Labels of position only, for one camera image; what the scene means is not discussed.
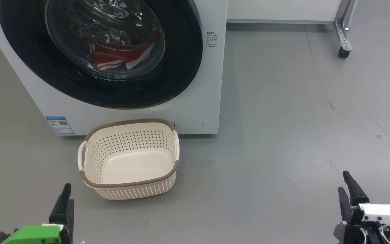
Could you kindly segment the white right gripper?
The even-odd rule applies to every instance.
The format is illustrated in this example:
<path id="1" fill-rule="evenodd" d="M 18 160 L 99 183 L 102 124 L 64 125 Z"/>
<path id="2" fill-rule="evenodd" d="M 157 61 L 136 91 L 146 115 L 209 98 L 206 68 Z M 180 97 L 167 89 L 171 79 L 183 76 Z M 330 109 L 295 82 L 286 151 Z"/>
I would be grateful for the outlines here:
<path id="1" fill-rule="evenodd" d="M 339 244 L 390 244 L 390 204 L 372 204 L 349 171 L 343 171 L 350 199 L 338 187 L 342 221 L 334 229 Z"/>

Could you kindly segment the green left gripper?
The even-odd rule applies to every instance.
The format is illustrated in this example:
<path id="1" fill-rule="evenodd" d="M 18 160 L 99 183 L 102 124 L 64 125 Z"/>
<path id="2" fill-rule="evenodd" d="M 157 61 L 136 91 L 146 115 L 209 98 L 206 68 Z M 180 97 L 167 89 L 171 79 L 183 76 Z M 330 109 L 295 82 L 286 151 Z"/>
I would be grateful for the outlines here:
<path id="1" fill-rule="evenodd" d="M 3 244 L 73 244 L 74 199 L 70 199 L 71 184 L 64 185 L 48 218 L 50 224 L 30 225 L 13 232 Z"/>

